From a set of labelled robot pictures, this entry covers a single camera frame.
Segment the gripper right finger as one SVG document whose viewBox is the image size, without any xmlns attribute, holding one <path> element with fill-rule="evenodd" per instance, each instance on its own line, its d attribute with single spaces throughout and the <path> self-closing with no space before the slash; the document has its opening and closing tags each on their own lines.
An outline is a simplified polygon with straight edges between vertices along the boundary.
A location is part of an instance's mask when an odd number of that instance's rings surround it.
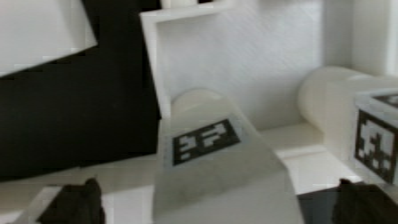
<svg viewBox="0 0 398 224">
<path fill-rule="evenodd" d="M 335 224 L 398 224 L 398 203 L 376 184 L 340 180 Z"/>
</svg>

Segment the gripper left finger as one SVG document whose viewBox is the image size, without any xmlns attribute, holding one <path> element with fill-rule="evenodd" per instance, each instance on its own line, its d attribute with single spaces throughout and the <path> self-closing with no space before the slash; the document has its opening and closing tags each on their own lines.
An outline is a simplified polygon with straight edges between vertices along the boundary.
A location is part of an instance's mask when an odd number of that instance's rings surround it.
<svg viewBox="0 0 398 224">
<path fill-rule="evenodd" d="M 102 188 L 95 178 L 81 185 L 43 188 L 11 224 L 106 224 Z"/>
</svg>

